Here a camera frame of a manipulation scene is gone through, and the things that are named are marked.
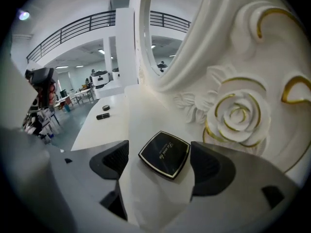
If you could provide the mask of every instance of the black compact case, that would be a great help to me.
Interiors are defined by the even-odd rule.
[[[138,156],[151,170],[174,180],[182,170],[189,152],[189,143],[160,131],[147,142]]]

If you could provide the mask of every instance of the mirror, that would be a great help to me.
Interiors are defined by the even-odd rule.
[[[200,0],[152,0],[150,5],[151,66],[166,73],[185,39]]]

